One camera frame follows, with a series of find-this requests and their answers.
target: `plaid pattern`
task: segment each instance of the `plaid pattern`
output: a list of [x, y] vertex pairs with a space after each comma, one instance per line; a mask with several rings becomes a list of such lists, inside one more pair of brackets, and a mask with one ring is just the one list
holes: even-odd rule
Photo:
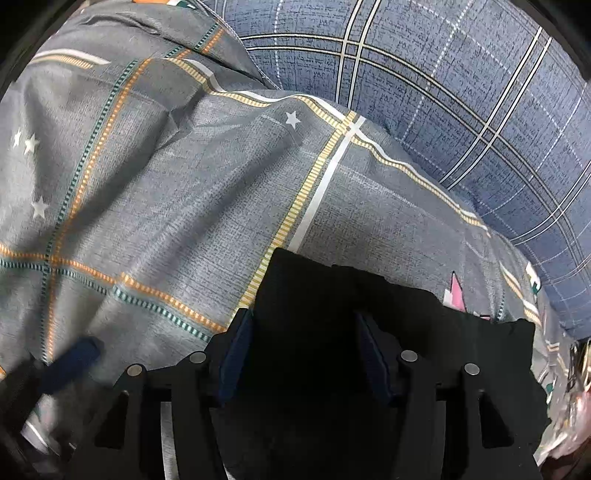
[[281, 88], [385, 128], [532, 262], [591, 335], [591, 92], [503, 0], [207, 0]]

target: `gray plaid fabric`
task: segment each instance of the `gray plaid fabric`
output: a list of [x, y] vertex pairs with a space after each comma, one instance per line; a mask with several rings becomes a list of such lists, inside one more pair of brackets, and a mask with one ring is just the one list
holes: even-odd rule
[[280, 87], [352, 108], [532, 262], [591, 335], [591, 92], [506, 0], [207, 0]]
[[[118, 0], [76, 14], [2, 99], [0, 150], [6, 370], [83, 333], [105, 343], [97, 382], [174, 364], [251, 304], [284, 247], [534, 322], [532, 371], [559, 420], [572, 339], [531, 263], [387, 130], [275, 90], [210, 12]], [[45, 399], [43, 429], [79, 418], [83, 392]]]

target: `white stripe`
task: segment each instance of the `white stripe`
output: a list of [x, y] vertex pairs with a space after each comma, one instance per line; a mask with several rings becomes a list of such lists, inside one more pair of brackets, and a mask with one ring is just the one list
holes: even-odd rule
[[361, 58], [361, 52], [363, 51], [363, 44], [365, 43], [365, 38], [368, 35], [369, 27], [371, 27], [372, 22], [374, 21], [375, 13], [378, 11], [378, 7], [381, 0], [375, 0], [374, 7], [371, 9], [369, 13], [369, 17], [363, 26], [363, 32], [361, 33], [361, 38], [359, 39], [359, 47], [357, 47], [357, 55], [355, 56], [355, 65], [353, 66], [353, 76], [351, 77], [351, 86], [349, 87], [349, 101], [347, 102], [347, 107], [351, 108], [351, 102], [353, 101], [353, 93], [355, 92], [355, 82], [357, 81], [357, 69], [359, 68], [359, 59]]
[[[195, 67], [197, 67], [198, 70], [201, 71], [201, 73], [203, 73], [203, 75], [205, 75], [211, 82], [212, 86], [214, 89], [216, 89], [219, 92], [222, 93], [227, 93], [224, 89], [222, 89], [222, 87], [220, 87], [220, 85], [218, 84], [213, 72], [211, 70], [209, 70], [205, 65], [203, 65], [201, 62], [198, 62], [197, 60], [188, 60], [185, 59], [183, 60], [185, 62], [188, 62], [192, 65], [194, 65]], [[302, 93], [298, 93], [295, 95], [287, 95], [285, 97], [281, 97], [281, 98], [268, 98], [262, 95], [259, 95], [258, 93], [254, 93], [254, 92], [249, 92], [247, 90], [241, 90], [239, 92], [234, 92], [234, 93], [240, 93], [241, 95], [245, 95], [245, 96], [249, 96], [250, 98], [252, 98], [253, 100], [259, 100], [261, 102], [268, 102], [268, 103], [275, 103], [275, 102], [279, 102], [281, 100], [285, 100], [287, 98], [295, 98], [296, 96], [300, 96], [300, 97], [306, 97], [309, 98], [311, 100], [314, 100], [315, 102], [317, 102], [320, 106], [322, 106], [322, 108], [324, 108], [325, 110], [327, 110], [331, 115], [333, 115], [335, 118], [343, 121], [345, 119], [344, 114], [342, 114], [341, 112], [339, 112], [335, 107], [333, 107], [331, 104], [329, 104], [326, 100], [323, 100], [322, 98], [318, 98], [315, 97], [313, 95], [305, 95]], [[464, 210], [463, 208], [460, 207], [460, 205], [453, 200], [446, 192], [444, 192], [441, 188], [439, 188], [437, 185], [435, 185], [434, 183], [432, 183], [429, 179], [427, 179], [426, 177], [423, 177], [422, 175], [420, 175], [417, 170], [415, 170], [415, 168], [411, 165], [408, 164], [406, 162], [403, 162], [401, 160], [394, 160], [393, 158], [389, 157], [386, 152], [384, 151], [384, 149], [377, 144], [375, 141], [371, 140], [367, 135], [365, 135], [361, 130], [359, 130], [358, 132], [356, 132], [357, 136], [359, 137], [360, 140], [367, 142], [371, 145], [374, 146], [374, 148], [377, 150], [377, 152], [388, 162], [392, 162], [395, 164], [398, 164], [400, 166], [404, 166], [407, 169], [409, 169], [411, 172], [413, 172], [413, 174], [419, 178], [422, 182], [424, 182], [425, 184], [428, 184], [433, 190], [436, 190], [439, 195], [441, 195], [442, 197], [444, 197], [449, 203], [451, 203], [456, 209], [458, 209], [460, 211], [461, 214], [468, 216], [470, 218], [474, 218], [474, 219], [478, 219], [478, 217], [472, 213], [469, 212], [468, 210]], [[484, 231], [488, 231], [488, 228], [483, 224], [483, 225], [478, 225], [480, 228], [482, 228]]]
[[335, 92], [335, 103], [339, 103], [339, 91], [340, 91], [340, 82], [343, 76], [343, 63], [345, 63], [345, 52], [347, 50], [347, 41], [349, 40], [349, 34], [351, 33], [351, 28], [353, 27], [353, 23], [355, 22], [355, 17], [357, 17], [357, 12], [359, 11], [359, 7], [361, 7], [361, 3], [363, 0], [357, 0], [353, 11], [351, 12], [351, 16], [349, 17], [349, 22], [347, 23], [347, 28], [345, 29], [345, 36], [342, 40], [342, 45], [340, 47], [340, 60], [339, 60], [339, 72], [336, 76], [336, 92]]
[[582, 261], [582, 262], [581, 262], [579, 265], [577, 265], [576, 267], [574, 267], [574, 268], [573, 268], [573, 269], [572, 269], [570, 272], [568, 272], [568, 273], [565, 273], [564, 275], [561, 275], [561, 276], [559, 276], [559, 277], [556, 277], [554, 280], [550, 280], [550, 282], [548, 282], [548, 283], [549, 283], [550, 285], [556, 285], [557, 283], [560, 283], [560, 282], [562, 282], [562, 281], [564, 281], [564, 280], [568, 280], [569, 278], [572, 278], [573, 276], [575, 276], [576, 274], [578, 274], [578, 273], [579, 273], [579, 271], [580, 271], [580, 270], [581, 270], [581, 269], [582, 269], [582, 268], [583, 268], [585, 265], [587, 265], [587, 264], [589, 263], [589, 261], [590, 261], [590, 260], [591, 260], [591, 254], [587, 255], [587, 256], [584, 258], [584, 260], [583, 260], [583, 261]]
[[[203, 63], [198, 62], [197, 60], [189, 60], [189, 59], [185, 59], [184, 61], [194, 65], [195, 67], [197, 67], [198, 70], [201, 70], [201, 73], [203, 73], [203, 75], [205, 75], [209, 79], [209, 81], [211, 82], [214, 90], [216, 90], [220, 93], [228, 93], [217, 82], [217, 79], [215, 78], [215, 75], [213, 74], [213, 72], [210, 69], [208, 69]], [[315, 97], [313, 95], [306, 95], [304, 93], [296, 93], [294, 95], [287, 95], [285, 97], [280, 97], [280, 98], [269, 98], [269, 97], [259, 95], [258, 93], [249, 92], [247, 90], [240, 90], [238, 92], [233, 92], [233, 93], [240, 93], [241, 95], [249, 96], [253, 100], [259, 100], [261, 102], [268, 102], [268, 103], [275, 103], [275, 102], [279, 102], [281, 100], [285, 100], [287, 98], [295, 98], [296, 96], [306, 97], [306, 98], [309, 98], [309, 99], [317, 102], [319, 105], [321, 105], [325, 110], [327, 110], [332, 116], [336, 117], [337, 119], [339, 119], [341, 121], [343, 121], [345, 119], [344, 114], [339, 112], [335, 107], [333, 107], [331, 104], [329, 104], [326, 100], [323, 100], [322, 98]]]
[[363, 125], [365, 122], [365, 118], [360, 117], [353, 125], [351, 125], [351, 130], [347, 132], [344, 139], [341, 141], [339, 148], [336, 150], [333, 157], [330, 159], [326, 170], [324, 171], [324, 175], [322, 175], [322, 180], [320, 180], [320, 184], [318, 188], [314, 192], [314, 196], [312, 197], [306, 212], [298, 225], [297, 229], [295, 230], [294, 236], [291, 238], [288, 250], [292, 252], [297, 252], [301, 246], [301, 243], [304, 241], [304, 237], [312, 224], [312, 220], [314, 220], [314, 216], [316, 215], [316, 211], [320, 206], [320, 202], [322, 202], [322, 198], [326, 193], [326, 189], [329, 186], [329, 183], [335, 173], [336, 167], [339, 164], [341, 158], [345, 154], [345, 150], [349, 146], [351, 142], [351, 138], [355, 135], [358, 129]]
[[527, 300], [523, 300], [523, 306], [531, 312], [534, 312], [536, 315], [539, 315], [538, 308], [533, 304], [528, 302]]
[[466, 175], [468, 175], [472, 171], [472, 169], [474, 167], [476, 167], [476, 165], [478, 165], [478, 163], [480, 162], [480, 160], [482, 159], [482, 157], [484, 157], [484, 155], [486, 154], [486, 152], [488, 152], [491, 149], [492, 144], [499, 137], [499, 134], [501, 133], [501, 131], [503, 130], [503, 128], [505, 128], [505, 124], [508, 122], [509, 118], [513, 114], [513, 111], [517, 107], [517, 104], [519, 103], [519, 100], [521, 100], [521, 97], [525, 93], [525, 90], [526, 90], [527, 86], [530, 84], [531, 79], [534, 77], [536, 71], [538, 70], [538, 67], [540, 66], [540, 63], [542, 63], [542, 59], [546, 55], [546, 52], [548, 51], [548, 47], [550, 46], [550, 43], [551, 42], [552, 42], [552, 37], [549, 37], [548, 38], [548, 41], [546, 42], [546, 45], [544, 46], [544, 49], [542, 50], [542, 53], [538, 57], [538, 60], [535, 62], [534, 68], [531, 69], [531, 72], [527, 76], [527, 79], [525, 80], [525, 83], [521, 86], [521, 89], [519, 90], [519, 93], [517, 94], [517, 97], [515, 97], [515, 100], [513, 100], [513, 103], [511, 104], [511, 107], [509, 108], [509, 111], [506, 113], [503, 121], [499, 125], [499, 128], [496, 130], [495, 134], [492, 136], [491, 140], [487, 143], [487, 145], [484, 148], [484, 150], [482, 150], [482, 152], [480, 153], [480, 155], [478, 155], [478, 158], [472, 163], [472, 165], [470, 165], [468, 167], [468, 169], [464, 173], [462, 173], [462, 175], [460, 175], [449, 186], [450, 189], [454, 188], [458, 183], [460, 183], [466, 177]]
[[37, 53], [33, 58], [39, 59], [41, 57], [47, 57], [48, 55], [69, 55], [70, 57], [86, 60], [92, 63], [96, 63], [97, 65], [107, 65], [110, 63], [108, 60], [102, 59], [95, 55], [91, 55], [90, 53], [86, 53], [80, 50], [73, 50], [71, 48], [56, 48], [55, 50], [41, 51]]
[[[577, 190], [577, 192], [574, 194], [573, 198], [570, 200], [570, 202], [568, 202], [568, 204], [566, 205], [566, 207], [564, 207], [564, 210], [562, 210], [560, 212], [560, 215], [558, 215], [558, 217], [556, 217], [554, 219], [554, 222], [552, 222], [551, 224], [549, 224], [546, 228], [544, 228], [543, 230], [540, 230], [538, 233], [536, 233], [534, 236], [529, 237], [526, 240], [522, 240], [519, 243], [514, 244], [515, 246], [517, 245], [522, 245], [526, 242], [529, 242], [530, 240], [533, 240], [535, 237], [541, 235], [542, 233], [544, 233], [548, 228], [552, 227], [556, 222], [558, 222], [558, 220], [566, 213], [566, 211], [569, 209], [569, 207], [572, 205], [572, 203], [577, 199], [577, 197], [579, 196], [579, 193], [581, 193], [581, 190], [583, 190], [586, 186], [587, 186], [587, 182], [589, 181], [589, 179], [591, 178], [591, 172], [589, 172], [589, 175], [587, 175], [587, 178], [583, 181], [583, 183], [581, 184], [581, 186], [579, 187], [579, 189]], [[556, 213], [556, 211], [560, 208], [560, 205], [558, 207], [556, 207], [556, 210], [554, 210], [553, 214]]]
[[543, 222], [539, 223], [538, 225], [536, 225], [535, 227], [527, 230], [525, 233], [522, 233], [520, 235], [517, 235], [515, 238], [512, 238], [511, 241], [517, 240], [518, 238], [521, 238], [522, 236], [526, 236], [529, 233], [533, 232], [534, 230], [538, 229], [539, 227], [541, 227], [542, 225], [544, 225], [548, 220], [550, 220], [554, 214], [556, 212], [558, 212], [558, 210], [560, 209], [560, 207], [562, 206], [562, 204], [566, 201], [566, 199], [569, 197], [569, 195], [571, 193], [573, 193], [573, 190], [576, 188], [576, 186], [579, 184], [579, 180], [581, 178], [583, 178], [583, 176], [587, 173], [587, 170], [589, 169], [589, 167], [591, 166], [591, 160], [587, 163], [587, 166], [585, 167], [585, 169], [581, 172], [581, 175], [579, 175], [579, 178], [577, 178], [577, 181], [574, 182], [573, 186], [570, 188], [570, 190], [568, 191], [568, 193], [564, 196], [564, 198], [562, 199], [562, 201], [558, 204], [558, 206], [554, 209], [554, 211], [548, 216], [548, 218], [546, 220], [544, 220]]
[[504, 266], [501, 262], [499, 262], [499, 265], [501, 266], [501, 270], [505, 273], [505, 275], [507, 275], [507, 277], [513, 281], [519, 292], [521, 292], [521, 286], [515, 276], [509, 270], [507, 270], [506, 266]]
[[[281, 38], [281, 37], [288, 37], [288, 38], [316, 38], [318, 40], [330, 40], [341, 43], [343, 41], [342, 38], [337, 37], [328, 37], [326, 35], [314, 35], [310, 33], [261, 33], [257, 35], [246, 35], [244, 37], [240, 37], [241, 40], [256, 40], [258, 38]], [[357, 45], [358, 43], [354, 40], [347, 40], [347, 43], [351, 43], [351, 45]]]
[[517, 80], [517, 77], [519, 76], [519, 73], [521, 72], [521, 69], [524, 67], [525, 62], [530, 57], [530, 54], [531, 54], [532, 50], [534, 49], [534, 47], [535, 47], [535, 45], [536, 45], [536, 43], [538, 41], [538, 37], [540, 36], [541, 32], [542, 32], [542, 27], [538, 28], [538, 31], [535, 34], [534, 39], [531, 41], [529, 48], [527, 49], [527, 51], [525, 52], [525, 55], [521, 59], [521, 62], [519, 63], [519, 65], [517, 66], [517, 68], [515, 69], [515, 71], [513, 72], [513, 75], [511, 76], [511, 80], [509, 80], [509, 83], [505, 87], [505, 90], [503, 91], [501, 97], [499, 98], [499, 100], [497, 101], [495, 107], [493, 108], [493, 111], [491, 112], [488, 120], [486, 121], [486, 123], [482, 127], [482, 130], [480, 131], [480, 134], [474, 139], [474, 142], [472, 142], [472, 145], [470, 146], [470, 148], [468, 148], [468, 150], [466, 150], [466, 152], [462, 155], [462, 157], [460, 158], [460, 160], [453, 166], [453, 168], [449, 172], [446, 173], [446, 175], [441, 180], [439, 180], [439, 182], [444, 182], [445, 180], [447, 180], [449, 178], [449, 175], [451, 175], [452, 173], [454, 173], [457, 170], [457, 168], [464, 162], [464, 160], [466, 159], [466, 157], [468, 155], [470, 155], [470, 153], [472, 152], [472, 150], [474, 150], [474, 147], [482, 139], [482, 135], [484, 134], [484, 132], [486, 131], [486, 129], [488, 128], [488, 126], [493, 121], [496, 113], [499, 111], [499, 108], [501, 108], [501, 105], [502, 105], [503, 101], [505, 101], [506, 96], [508, 95], [509, 91], [511, 90], [511, 87], [513, 87], [513, 84]]
[[[471, 217], [471, 218], [474, 218], [474, 219], [478, 219], [478, 217], [474, 213], [469, 212], [469, 211], [464, 210], [463, 208], [461, 208], [460, 205], [455, 200], [453, 200], [447, 193], [445, 193], [441, 188], [439, 188], [437, 185], [435, 185], [434, 183], [432, 183], [427, 178], [425, 178], [422, 175], [420, 175], [414, 169], [414, 167], [412, 165], [410, 165], [410, 164], [408, 164], [406, 162], [400, 161], [400, 160], [394, 160], [393, 158], [390, 158], [388, 155], [386, 155], [386, 152], [384, 151], [384, 149], [379, 144], [377, 144], [376, 142], [374, 142], [373, 140], [371, 140], [370, 138], [368, 138], [367, 135], [365, 135], [362, 131], [359, 131], [357, 133], [357, 136], [361, 140], [363, 140], [364, 142], [367, 142], [367, 143], [373, 145], [374, 148], [378, 151], [378, 153], [384, 159], [386, 159], [387, 161], [392, 162], [392, 163], [395, 163], [395, 164], [398, 164], [398, 165], [401, 165], [401, 166], [405, 166], [407, 169], [409, 169], [410, 171], [412, 171], [413, 174], [415, 176], [417, 176], [422, 182], [425, 182], [426, 184], [428, 184], [433, 190], [436, 190], [441, 196], [443, 196], [445, 199], [447, 199], [447, 201], [449, 203], [451, 203], [453, 206], [455, 206], [460, 211], [461, 214], [466, 215], [466, 216]], [[476, 226], [482, 228], [485, 232], [488, 231], [488, 228], [484, 224], [476, 225]]]
[[[579, 104], [581, 103], [581, 98], [583, 98], [583, 92], [585, 91], [585, 87], [587, 86], [587, 84], [585, 83], [585, 85], [583, 85], [583, 90], [581, 90], [581, 95], [579, 95], [579, 100], [577, 101], [577, 104], [574, 106], [573, 111], [570, 114], [569, 119], [566, 121], [566, 123], [564, 124], [564, 127], [562, 127], [560, 129], [560, 131], [558, 132], [558, 136], [554, 139], [554, 142], [552, 143], [550, 149], [546, 152], [546, 155], [544, 155], [544, 158], [542, 158], [542, 161], [538, 164], [538, 166], [535, 168], [535, 171], [537, 172], [540, 167], [544, 164], [544, 162], [546, 161], [546, 158], [548, 158], [548, 155], [550, 155], [550, 152], [552, 152], [552, 150], [554, 150], [554, 147], [556, 146], [556, 144], [558, 143], [558, 140], [560, 140], [562, 138], [562, 135], [564, 133], [564, 130], [566, 129], [566, 127], [569, 125], [571, 119], [573, 118], [574, 113], [577, 111], [577, 108], [579, 108]], [[531, 181], [531, 179], [533, 179], [534, 176], [530, 176], [528, 178], [527, 181]], [[515, 192], [513, 195], [511, 195], [511, 197], [504, 201], [503, 203], [501, 203], [498, 207], [495, 207], [493, 210], [491, 210], [488, 213], [492, 213], [492, 212], [496, 212], [499, 208], [504, 207], [505, 205], [507, 205], [507, 203], [509, 203], [511, 200], [513, 200], [515, 197], [517, 197], [525, 188], [525, 185], [521, 186], [519, 188], [519, 190], [517, 190], [517, 192]]]
[[[414, 3], [415, 5], [417, 5], [418, 7], [423, 7], [421, 4], [418, 4], [418, 3], [414, 2], [413, 0], [411, 0], [411, 2]], [[449, 37], [447, 38], [447, 41], [445, 42], [445, 45], [443, 46], [443, 49], [440, 52], [440, 54], [439, 54], [439, 56], [437, 58], [437, 61], [435, 62], [435, 67], [434, 67], [433, 71], [431, 72], [431, 78], [434, 78], [435, 77], [435, 73], [437, 72], [437, 69], [439, 68], [439, 65], [441, 64], [441, 60], [443, 59], [443, 56], [447, 52], [447, 49], [449, 48], [449, 44], [452, 42], [452, 39], [453, 39], [454, 35], [456, 34], [456, 31], [457, 31], [458, 26], [459, 26], [460, 22], [462, 21], [462, 19], [464, 18], [464, 15], [466, 15], [466, 12], [468, 11], [468, 9], [470, 8], [470, 6], [472, 5], [472, 2], [473, 2], [473, 0], [470, 0], [466, 4], [466, 6], [464, 7], [464, 10], [460, 14], [460, 16], [457, 18], [456, 23], [454, 25], [452, 25], [452, 27], [453, 27], [452, 28], [452, 32], [449, 34]], [[430, 82], [427, 82], [426, 90], [429, 90], [429, 88], [431, 88], [431, 83]], [[407, 137], [408, 133], [410, 132], [410, 129], [414, 125], [414, 121], [417, 119], [418, 112], [421, 109], [424, 101], [425, 101], [425, 97], [422, 96], [421, 97], [421, 100], [419, 101], [419, 103], [417, 105], [417, 109], [414, 111], [413, 118], [410, 121], [410, 123], [408, 124], [407, 129], [404, 132], [404, 135], [402, 136], [402, 141], [406, 140], [406, 137]]]
[[49, 448], [49, 445], [47, 444], [45, 439], [41, 436], [41, 434], [37, 431], [37, 429], [33, 426], [33, 424], [28, 420], [25, 422], [25, 424], [27, 425], [27, 427], [29, 427], [31, 429], [31, 431], [35, 434], [35, 437], [37, 437], [39, 439], [39, 441], [45, 446], [45, 448]]
[[[275, 23], [273, 24], [273, 33], [277, 34], [277, 23], [279, 21], [279, 10], [283, 4], [283, 0], [279, 0], [277, 3], [277, 10], [275, 10]], [[273, 43], [277, 46], [277, 38], [273, 38]], [[281, 72], [279, 71], [279, 52], [275, 50], [275, 72], [277, 74], [277, 80], [279, 81], [279, 88], [283, 90], [283, 82], [281, 81]]]

